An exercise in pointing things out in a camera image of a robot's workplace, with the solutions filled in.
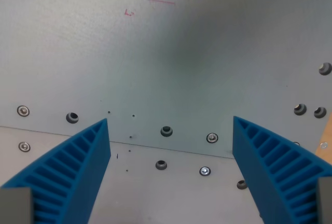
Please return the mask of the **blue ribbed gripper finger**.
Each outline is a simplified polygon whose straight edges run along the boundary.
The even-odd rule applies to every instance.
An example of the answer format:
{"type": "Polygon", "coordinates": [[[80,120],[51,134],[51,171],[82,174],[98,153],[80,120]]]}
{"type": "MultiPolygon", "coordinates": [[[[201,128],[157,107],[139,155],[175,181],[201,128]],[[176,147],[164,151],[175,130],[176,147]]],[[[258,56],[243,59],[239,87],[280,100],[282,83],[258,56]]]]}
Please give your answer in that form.
{"type": "Polygon", "coordinates": [[[63,141],[2,185],[32,191],[35,223],[88,223],[111,158],[106,119],[63,141]]]}
{"type": "Polygon", "coordinates": [[[232,153],[264,223],[318,223],[317,180],[331,176],[330,164],[237,116],[232,153]]]}

